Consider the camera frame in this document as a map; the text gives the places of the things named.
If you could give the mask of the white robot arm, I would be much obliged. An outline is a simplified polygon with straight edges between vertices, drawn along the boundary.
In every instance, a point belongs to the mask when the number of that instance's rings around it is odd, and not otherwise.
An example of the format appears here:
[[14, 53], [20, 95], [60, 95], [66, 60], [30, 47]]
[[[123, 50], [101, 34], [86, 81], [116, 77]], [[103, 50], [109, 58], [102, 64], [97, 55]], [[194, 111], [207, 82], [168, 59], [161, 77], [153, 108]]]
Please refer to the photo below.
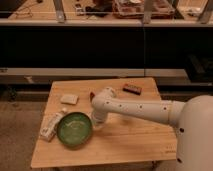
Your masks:
[[104, 124], [109, 113], [123, 114], [177, 129], [176, 171], [213, 169], [213, 96], [201, 95], [187, 102], [125, 100], [106, 87], [91, 100], [92, 120]]

